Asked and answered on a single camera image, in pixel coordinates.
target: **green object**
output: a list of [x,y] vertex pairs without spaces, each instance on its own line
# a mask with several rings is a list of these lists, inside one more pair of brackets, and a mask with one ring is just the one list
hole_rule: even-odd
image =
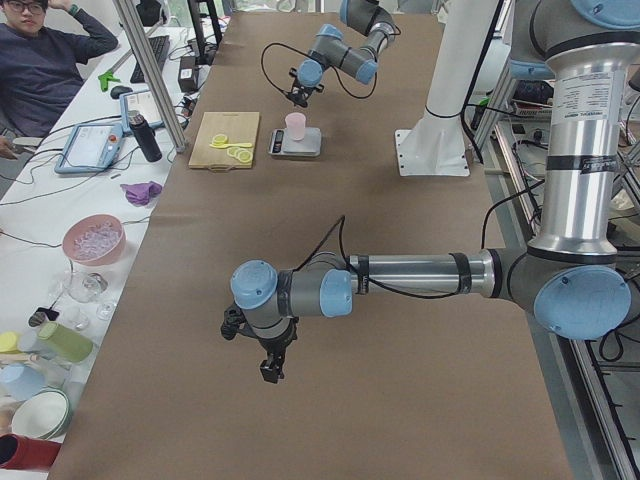
[[80,363],[93,350],[91,340],[57,322],[46,322],[42,325],[38,339],[72,363]]
[[106,92],[109,90],[109,82],[119,82],[120,79],[113,76],[113,72],[111,70],[107,70],[102,75],[98,75],[98,80],[100,80],[100,90]]

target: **pink bowl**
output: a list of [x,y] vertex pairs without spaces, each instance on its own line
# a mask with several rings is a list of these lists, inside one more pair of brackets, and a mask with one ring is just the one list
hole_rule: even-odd
[[[120,238],[116,242],[110,250],[103,253],[102,255],[90,258],[90,259],[79,259],[77,258],[77,251],[75,248],[75,242],[78,237],[82,237],[86,232],[90,231],[92,228],[99,228],[104,223],[110,222],[111,227],[120,233]],[[120,258],[122,251],[127,243],[126,236],[124,233],[124,228],[122,228],[122,223],[116,217],[112,215],[91,215],[90,217],[84,218],[76,223],[73,227],[71,227],[64,238],[62,239],[62,251],[64,254],[81,265],[87,265],[89,267],[96,267],[99,265],[109,265],[110,263],[115,262]]]

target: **blue cup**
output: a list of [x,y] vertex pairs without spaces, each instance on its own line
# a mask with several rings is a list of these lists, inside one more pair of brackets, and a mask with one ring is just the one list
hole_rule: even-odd
[[0,383],[19,402],[33,397],[46,385],[41,372],[21,363],[4,367],[0,372]]

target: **desk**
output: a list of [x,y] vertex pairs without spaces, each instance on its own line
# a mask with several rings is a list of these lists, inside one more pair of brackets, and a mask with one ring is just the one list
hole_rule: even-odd
[[[187,33],[188,29],[186,28],[163,28],[158,30],[156,34],[170,35],[173,49],[174,46],[184,44]],[[120,113],[119,103],[112,100],[108,92],[100,91],[97,79],[97,75],[113,65],[128,50],[128,42],[124,34],[120,37],[120,44],[117,50],[103,57],[96,71],[87,79],[54,130],[80,121]],[[128,84],[134,65],[135,59],[131,58],[116,72],[116,76],[122,79],[123,84]],[[167,88],[176,104],[183,95],[177,85],[178,67],[179,61],[167,60],[163,69]],[[136,84],[132,87],[136,90],[146,88],[144,84]],[[66,129],[52,134],[43,142],[41,150],[62,148],[70,131],[71,129]],[[144,219],[153,211],[155,201],[146,207],[135,207],[126,200],[120,184],[134,184],[150,180],[164,184],[172,165],[168,159],[173,160],[173,146],[163,129],[158,130],[157,139],[164,152],[161,161],[149,164],[138,150],[132,156],[130,168],[122,171],[110,170],[93,178],[90,176],[59,176],[53,172],[53,165],[57,157],[53,158],[47,165],[34,170],[35,183],[30,185],[14,183],[0,201],[0,228],[20,238],[55,245],[61,243],[66,230],[71,225],[88,215],[110,213],[123,222]],[[135,147],[135,139],[127,138],[122,147],[122,154],[126,154]],[[33,163],[27,164],[18,180],[30,182],[30,169],[35,165],[41,165],[48,157],[49,154],[46,153],[35,157]],[[123,167],[126,163],[126,161],[122,162],[119,167]],[[79,185],[88,178],[90,179],[86,183]],[[26,198],[71,187],[74,188],[63,193],[12,204]],[[84,271],[96,271],[103,275],[109,283],[104,294],[105,299],[118,300],[144,238],[147,224],[132,224],[125,228],[127,246],[122,257],[116,263],[104,267],[85,268],[80,266],[78,268]],[[62,253],[61,248],[34,247],[6,236],[0,236],[0,265],[2,265],[0,269],[2,330],[22,332],[28,328],[27,319],[36,307],[51,305],[53,299],[50,298],[48,292],[52,279],[55,275],[69,269],[69,261]],[[65,306],[80,307],[92,318],[90,327],[83,333],[99,344],[109,323],[95,318],[96,303],[74,304],[75,302],[69,300],[65,305],[63,300],[57,307],[62,309]],[[0,479],[42,478],[43,476],[43,474],[0,470]]]
[[[397,173],[393,132],[422,115],[440,41],[431,17],[397,21],[374,96],[353,100],[328,74],[307,112],[323,153],[289,162],[265,153],[291,107],[262,78],[261,50],[306,50],[338,17],[233,17],[187,136],[205,111],[260,111],[255,166],[176,159],[51,479],[571,477],[524,315],[506,302],[356,298],[349,317],[301,319],[277,386],[254,341],[220,337],[234,269],[297,265],[340,214],[348,253],[478,250],[481,168]],[[299,61],[269,55],[267,69],[288,86]],[[499,238],[492,222],[488,244]]]

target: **white cup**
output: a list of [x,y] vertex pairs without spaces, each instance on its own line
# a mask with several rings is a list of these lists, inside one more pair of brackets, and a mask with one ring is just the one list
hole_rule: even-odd
[[293,112],[284,117],[287,125],[287,133],[291,140],[300,141],[304,138],[306,131],[307,117],[304,113]]

